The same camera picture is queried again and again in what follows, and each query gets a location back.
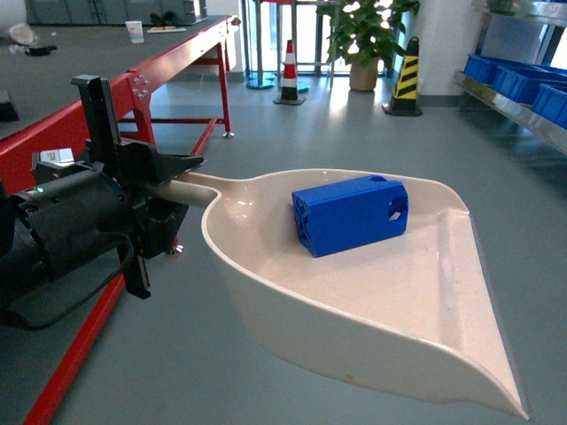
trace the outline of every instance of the white wall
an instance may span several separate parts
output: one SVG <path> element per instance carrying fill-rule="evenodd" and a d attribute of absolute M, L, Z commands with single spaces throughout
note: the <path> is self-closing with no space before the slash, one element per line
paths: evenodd
<path fill-rule="evenodd" d="M 464 69 L 476 45 L 481 14 L 471 0 L 422 0 L 413 27 L 419 37 L 417 91 L 422 96 L 456 96 L 453 74 Z"/>
<path fill-rule="evenodd" d="M 241 16 L 240 12 L 240 1 L 239 0 L 206 0 L 206 12 L 209 15 L 238 15 Z M 242 73 L 243 61 L 242 61 L 242 32 L 244 29 L 242 26 L 236 34 L 236 46 L 237 46 L 237 66 L 232 70 L 232 72 Z"/>

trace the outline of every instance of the cone base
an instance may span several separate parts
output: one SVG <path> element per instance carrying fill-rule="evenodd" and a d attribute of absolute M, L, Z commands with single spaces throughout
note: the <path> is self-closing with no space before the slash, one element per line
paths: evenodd
<path fill-rule="evenodd" d="M 274 103 L 275 103 L 275 104 L 292 104 L 292 105 L 298 105 L 298 104 L 302 104 L 303 102 L 305 102 L 305 98 L 304 98 L 304 97 L 298 97 L 296 100 L 282 99 L 281 97 L 278 97 L 278 98 L 274 99 Z"/>
<path fill-rule="evenodd" d="M 419 117 L 423 115 L 419 105 L 415 101 L 410 102 L 400 104 L 400 99 L 392 100 L 389 104 L 382 104 L 382 109 L 388 115 L 396 117 Z"/>

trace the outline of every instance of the traffic cone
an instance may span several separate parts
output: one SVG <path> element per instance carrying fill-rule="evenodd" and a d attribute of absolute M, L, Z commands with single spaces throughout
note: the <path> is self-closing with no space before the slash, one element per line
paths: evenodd
<path fill-rule="evenodd" d="M 302 104 L 304 97 L 298 92 L 298 70 L 295 65 L 295 53 L 292 40 L 287 41 L 285 61 L 283 62 L 283 82 L 280 97 L 274 99 L 275 104 Z"/>
<path fill-rule="evenodd" d="M 419 117 L 423 114 L 417 104 L 417 62 L 419 57 L 419 39 L 409 40 L 406 56 L 400 69 L 400 76 L 393 89 L 392 100 L 383 104 L 382 109 L 389 115 Z"/>

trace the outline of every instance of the dustpan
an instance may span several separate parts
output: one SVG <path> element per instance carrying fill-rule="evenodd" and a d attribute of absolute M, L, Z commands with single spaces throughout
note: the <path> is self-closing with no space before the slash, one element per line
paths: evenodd
<path fill-rule="evenodd" d="M 293 170 L 248 180 L 188 173 L 151 193 L 205 207 L 203 236 L 249 334 L 320 375 L 528 419 L 481 268 L 470 213 L 447 186 L 401 181 L 401 235 L 314 258 L 291 193 L 371 173 Z"/>

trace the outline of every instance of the metal shelf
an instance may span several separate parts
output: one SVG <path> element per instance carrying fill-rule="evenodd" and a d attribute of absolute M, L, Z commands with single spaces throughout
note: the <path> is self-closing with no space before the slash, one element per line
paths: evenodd
<path fill-rule="evenodd" d="M 530 0 L 473 0 L 472 6 L 482 13 L 535 20 L 545 24 L 567 27 L 567 4 L 533 2 Z"/>
<path fill-rule="evenodd" d="M 473 95 L 484 104 L 527 128 L 532 133 L 548 142 L 564 154 L 567 154 L 567 130 L 546 120 L 524 104 L 518 104 L 495 92 L 489 86 L 481 84 L 461 71 L 454 73 L 454 80 L 467 93 Z"/>

